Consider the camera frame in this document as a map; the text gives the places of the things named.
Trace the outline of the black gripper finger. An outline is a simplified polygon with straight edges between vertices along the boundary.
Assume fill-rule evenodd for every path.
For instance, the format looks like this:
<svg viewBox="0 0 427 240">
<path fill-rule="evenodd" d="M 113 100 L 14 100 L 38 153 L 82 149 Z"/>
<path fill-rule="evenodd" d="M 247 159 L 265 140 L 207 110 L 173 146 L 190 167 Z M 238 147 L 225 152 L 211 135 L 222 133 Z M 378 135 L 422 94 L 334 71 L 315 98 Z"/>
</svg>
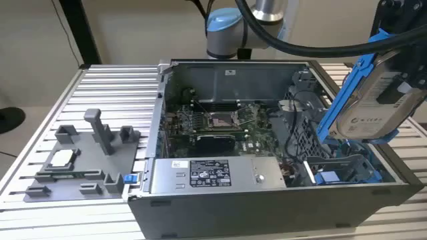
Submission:
<svg viewBox="0 0 427 240">
<path fill-rule="evenodd" d="M 413 88 L 427 89 L 427 46 L 411 48 L 406 60 L 406 82 Z"/>
</svg>

